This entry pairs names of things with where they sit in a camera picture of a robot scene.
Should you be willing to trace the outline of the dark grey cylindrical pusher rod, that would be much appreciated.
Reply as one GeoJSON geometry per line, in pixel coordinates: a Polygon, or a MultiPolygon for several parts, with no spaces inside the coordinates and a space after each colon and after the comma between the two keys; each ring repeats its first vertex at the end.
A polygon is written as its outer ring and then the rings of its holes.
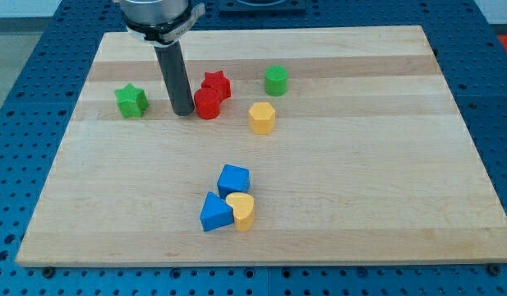
{"type": "Polygon", "coordinates": [[[195,110],[195,104],[180,43],[155,47],[154,51],[173,112],[178,116],[190,115],[195,110]]]}

